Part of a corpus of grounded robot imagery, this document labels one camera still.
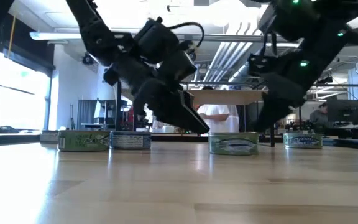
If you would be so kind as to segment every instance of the tuna can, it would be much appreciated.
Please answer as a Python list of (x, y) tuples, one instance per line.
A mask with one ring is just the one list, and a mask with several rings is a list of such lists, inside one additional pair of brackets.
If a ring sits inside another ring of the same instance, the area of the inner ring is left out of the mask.
[(62, 152), (98, 152), (109, 149), (109, 131), (59, 131)]
[(110, 132), (111, 149), (150, 149), (152, 135), (147, 132), (112, 131)]
[(40, 142), (41, 143), (58, 143), (58, 131), (42, 131), (40, 135)]
[(323, 148), (322, 134), (285, 133), (284, 146), (300, 149)]
[(209, 153), (250, 156), (258, 154), (259, 133), (210, 133)]

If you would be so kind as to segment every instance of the computer monitor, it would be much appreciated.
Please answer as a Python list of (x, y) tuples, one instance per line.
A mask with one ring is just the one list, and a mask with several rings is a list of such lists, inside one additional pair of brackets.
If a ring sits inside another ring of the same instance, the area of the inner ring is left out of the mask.
[(327, 100), (329, 122), (358, 124), (358, 100)]

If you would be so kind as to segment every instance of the window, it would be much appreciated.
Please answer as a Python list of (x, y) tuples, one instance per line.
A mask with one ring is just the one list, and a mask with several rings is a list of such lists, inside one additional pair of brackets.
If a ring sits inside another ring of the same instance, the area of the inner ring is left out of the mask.
[(0, 126), (44, 129), (50, 78), (0, 54)]

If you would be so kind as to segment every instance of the red object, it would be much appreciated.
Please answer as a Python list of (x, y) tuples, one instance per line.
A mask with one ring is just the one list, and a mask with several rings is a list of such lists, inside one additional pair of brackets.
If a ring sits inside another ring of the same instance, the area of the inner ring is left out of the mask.
[(131, 106), (131, 108), (129, 108), (128, 111), (128, 123), (133, 123), (134, 122), (134, 107)]

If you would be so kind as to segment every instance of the wooden table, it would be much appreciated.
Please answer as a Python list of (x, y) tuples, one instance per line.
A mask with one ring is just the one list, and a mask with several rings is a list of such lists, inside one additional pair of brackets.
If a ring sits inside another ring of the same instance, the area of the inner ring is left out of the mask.
[[(262, 90), (187, 90), (194, 96), (194, 104), (248, 105), (262, 99)], [(130, 90), (122, 90), (122, 95), (131, 101)]]
[(355, 224), (358, 150), (210, 155), (207, 144), (58, 152), (0, 146), (0, 223)]

